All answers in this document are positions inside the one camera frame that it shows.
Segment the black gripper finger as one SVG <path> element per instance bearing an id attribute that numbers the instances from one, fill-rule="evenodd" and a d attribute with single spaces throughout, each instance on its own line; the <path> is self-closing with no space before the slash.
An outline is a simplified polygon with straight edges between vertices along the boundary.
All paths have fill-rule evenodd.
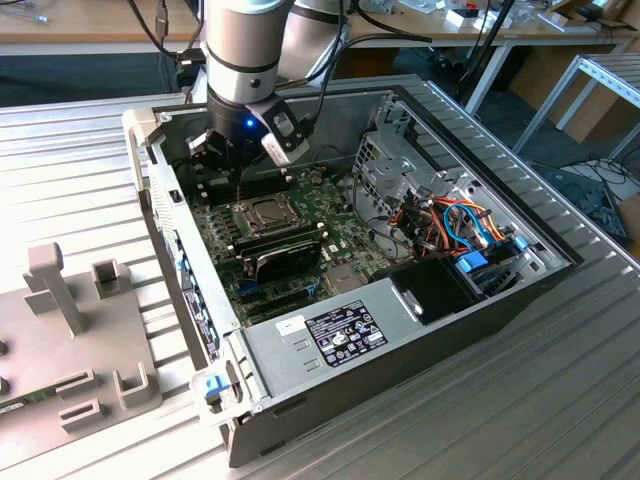
<path id="1" fill-rule="evenodd" d="M 216 153 L 211 144 L 212 134 L 211 129 L 205 129 L 203 133 L 185 139 L 189 163 L 196 169 L 216 167 Z"/>

